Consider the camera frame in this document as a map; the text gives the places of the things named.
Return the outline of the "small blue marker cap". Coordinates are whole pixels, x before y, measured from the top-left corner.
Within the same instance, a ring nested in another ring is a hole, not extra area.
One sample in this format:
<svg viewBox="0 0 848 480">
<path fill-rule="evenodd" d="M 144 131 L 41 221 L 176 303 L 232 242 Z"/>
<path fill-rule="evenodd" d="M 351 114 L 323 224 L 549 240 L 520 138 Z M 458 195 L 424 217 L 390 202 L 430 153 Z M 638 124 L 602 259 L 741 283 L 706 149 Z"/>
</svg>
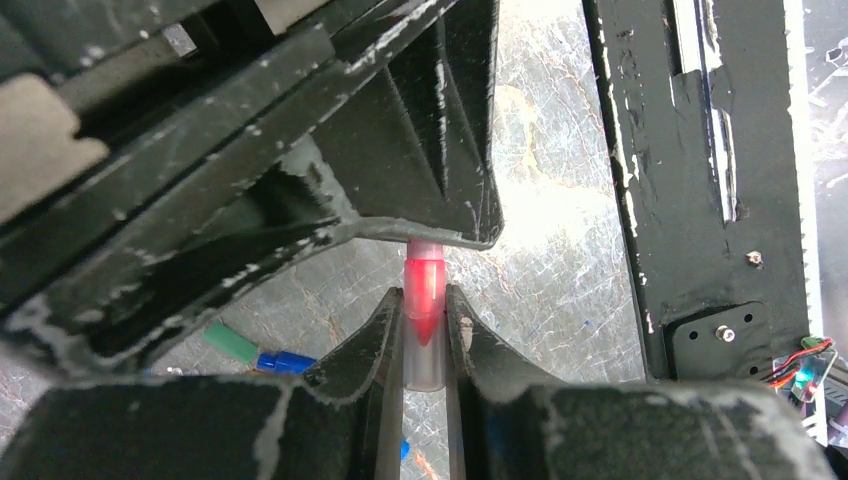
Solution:
<svg viewBox="0 0 848 480">
<path fill-rule="evenodd" d="M 256 369 L 274 374 L 302 374 L 310 368 L 316 359 L 297 353 L 280 351 L 260 353 L 256 360 Z"/>
</svg>

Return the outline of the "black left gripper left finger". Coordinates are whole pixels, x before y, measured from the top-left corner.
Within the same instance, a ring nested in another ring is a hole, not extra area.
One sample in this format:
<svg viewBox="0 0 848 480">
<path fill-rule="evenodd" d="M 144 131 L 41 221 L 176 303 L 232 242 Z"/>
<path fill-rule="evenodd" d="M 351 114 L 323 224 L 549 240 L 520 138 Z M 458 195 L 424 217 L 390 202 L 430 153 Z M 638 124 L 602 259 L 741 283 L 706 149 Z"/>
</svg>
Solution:
<svg viewBox="0 0 848 480">
<path fill-rule="evenodd" d="M 58 384 L 5 479 L 395 479 L 403 292 L 300 375 L 122 375 Z"/>
</svg>

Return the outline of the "light blue marker cap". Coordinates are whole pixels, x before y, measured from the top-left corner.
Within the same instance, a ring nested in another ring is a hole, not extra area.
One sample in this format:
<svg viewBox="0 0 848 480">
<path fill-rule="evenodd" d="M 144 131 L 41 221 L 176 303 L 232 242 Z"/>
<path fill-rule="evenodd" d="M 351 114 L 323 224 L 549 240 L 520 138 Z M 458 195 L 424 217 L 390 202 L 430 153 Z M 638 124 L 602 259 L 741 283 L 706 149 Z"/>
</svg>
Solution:
<svg viewBox="0 0 848 480">
<path fill-rule="evenodd" d="M 400 444 L 400 460 L 403 461 L 410 452 L 410 444 L 406 439 L 401 441 Z"/>
</svg>

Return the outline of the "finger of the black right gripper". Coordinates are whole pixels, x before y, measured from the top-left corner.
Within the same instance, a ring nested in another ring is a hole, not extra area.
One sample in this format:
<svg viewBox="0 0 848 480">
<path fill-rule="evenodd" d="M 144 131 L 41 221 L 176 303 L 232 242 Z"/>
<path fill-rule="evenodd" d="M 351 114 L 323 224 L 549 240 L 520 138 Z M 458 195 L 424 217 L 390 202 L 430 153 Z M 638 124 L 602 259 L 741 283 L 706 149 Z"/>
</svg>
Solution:
<svg viewBox="0 0 848 480">
<path fill-rule="evenodd" d="M 367 81 L 313 133 L 359 237 L 488 249 L 504 215 L 491 142 L 495 1 L 383 1 L 339 35 Z"/>
</svg>

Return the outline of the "pink pen clear cap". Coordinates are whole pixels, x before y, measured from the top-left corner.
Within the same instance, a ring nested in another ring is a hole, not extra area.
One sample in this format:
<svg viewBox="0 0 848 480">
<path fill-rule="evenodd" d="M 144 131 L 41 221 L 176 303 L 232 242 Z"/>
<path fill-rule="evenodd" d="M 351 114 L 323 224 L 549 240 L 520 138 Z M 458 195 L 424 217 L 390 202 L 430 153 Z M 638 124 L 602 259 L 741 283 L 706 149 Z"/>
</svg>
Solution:
<svg viewBox="0 0 848 480">
<path fill-rule="evenodd" d="M 443 247 L 409 241 L 403 278 L 403 382 L 410 391 L 436 392 L 445 387 L 445 308 Z"/>
</svg>

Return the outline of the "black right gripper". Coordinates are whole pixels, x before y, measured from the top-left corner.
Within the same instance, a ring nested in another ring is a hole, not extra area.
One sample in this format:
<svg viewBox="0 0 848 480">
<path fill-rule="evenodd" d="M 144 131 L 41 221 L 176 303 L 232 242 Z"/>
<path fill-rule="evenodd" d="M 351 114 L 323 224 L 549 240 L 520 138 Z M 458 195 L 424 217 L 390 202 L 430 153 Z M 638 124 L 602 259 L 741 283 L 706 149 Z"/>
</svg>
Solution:
<svg viewBox="0 0 848 480">
<path fill-rule="evenodd" d="M 322 26 L 310 27 L 32 207 L 32 218 L 1 241 L 2 306 L 33 295 L 2 318 L 2 351 L 63 377 L 139 371 L 245 292 L 356 237 L 353 223 L 331 219 L 242 230 L 148 265 L 123 258 L 35 294 L 237 137 L 277 134 L 283 144 L 293 142 L 360 89 L 391 49 L 452 5 L 411 2 L 351 62 L 337 57 Z"/>
</svg>

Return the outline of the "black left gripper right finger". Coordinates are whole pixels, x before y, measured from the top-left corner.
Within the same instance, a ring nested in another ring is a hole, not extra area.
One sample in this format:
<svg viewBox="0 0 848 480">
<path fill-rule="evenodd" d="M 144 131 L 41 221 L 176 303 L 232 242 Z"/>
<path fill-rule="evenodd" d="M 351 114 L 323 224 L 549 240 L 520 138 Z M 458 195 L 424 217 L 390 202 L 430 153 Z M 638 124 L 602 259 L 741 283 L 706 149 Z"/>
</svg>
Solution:
<svg viewBox="0 0 848 480">
<path fill-rule="evenodd" d="M 831 479 L 789 406 L 751 382 L 572 384 L 446 291 L 454 479 Z"/>
</svg>

